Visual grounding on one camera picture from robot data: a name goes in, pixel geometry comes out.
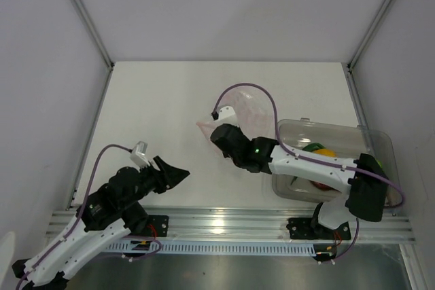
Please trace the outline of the clear pink zip bag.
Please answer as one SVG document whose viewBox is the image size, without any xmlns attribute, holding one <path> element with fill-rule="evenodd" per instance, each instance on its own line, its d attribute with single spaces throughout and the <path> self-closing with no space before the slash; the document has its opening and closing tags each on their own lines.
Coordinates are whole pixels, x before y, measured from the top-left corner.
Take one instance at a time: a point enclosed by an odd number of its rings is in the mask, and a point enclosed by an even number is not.
<svg viewBox="0 0 435 290">
<path fill-rule="evenodd" d="M 247 86 L 235 88 L 227 92 L 217 107 L 230 105 L 234 108 L 239 122 L 238 127 L 249 139 L 256 137 L 273 138 L 275 123 L 273 107 L 270 99 L 261 90 Z M 196 123 L 214 152 L 222 152 L 210 141 L 211 133 L 221 125 L 207 115 Z"/>
</svg>

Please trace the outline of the green scallion toy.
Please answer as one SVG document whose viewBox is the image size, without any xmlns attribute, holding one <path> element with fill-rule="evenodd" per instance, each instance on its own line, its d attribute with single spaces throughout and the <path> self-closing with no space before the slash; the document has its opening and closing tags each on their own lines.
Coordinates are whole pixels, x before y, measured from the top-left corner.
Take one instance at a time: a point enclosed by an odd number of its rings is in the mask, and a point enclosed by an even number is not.
<svg viewBox="0 0 435 290">
<path fill-rule="evenodd" d="M 325 147 L 320 143 L 311 143 L 303 147 L 302 150 L 313 153 L 314 150 L 321 149 L 321 148 L 325 148 Z"/>
</svg>

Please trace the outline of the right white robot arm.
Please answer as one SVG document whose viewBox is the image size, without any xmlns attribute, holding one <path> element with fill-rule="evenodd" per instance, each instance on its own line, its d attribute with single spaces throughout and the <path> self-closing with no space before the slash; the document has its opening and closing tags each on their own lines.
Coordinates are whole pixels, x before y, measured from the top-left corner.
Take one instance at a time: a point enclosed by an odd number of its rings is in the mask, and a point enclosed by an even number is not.
<svg viewBox="0 0 435 290">
<path fill-rule="evenodd" d="M 288 175 L 321 183 L 340 194 L 321 203 L 310 222 L 318 238 L 353 218 L 380 222 L 387 197 L 388 178 L 377 160 L 367 154 L 359 158 L 336 158 L 303 151 L 266 137 L 248 139 L 238 126 L 222 124 L 210 136 L 211 142 L 251 173 Z"/>
</svg>

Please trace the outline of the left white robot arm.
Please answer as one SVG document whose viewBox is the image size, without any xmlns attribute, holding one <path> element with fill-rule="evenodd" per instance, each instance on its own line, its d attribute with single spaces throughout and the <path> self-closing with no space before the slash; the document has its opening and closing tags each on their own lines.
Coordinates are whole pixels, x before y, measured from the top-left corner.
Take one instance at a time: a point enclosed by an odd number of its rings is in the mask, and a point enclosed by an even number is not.
<svg viewBox="0 0 435 290">
<path fill-rule="evenodd" d="M 142 236 L 149 216 L 140 200 L 173 189 L 190 172 L 154 157 L 142 168 L 123 167 L 88 196 L 63 231 L 39 254 L 12 264 L 19 289 L 65 289 L 69 280 L 110 244 Z"/>
</svg>

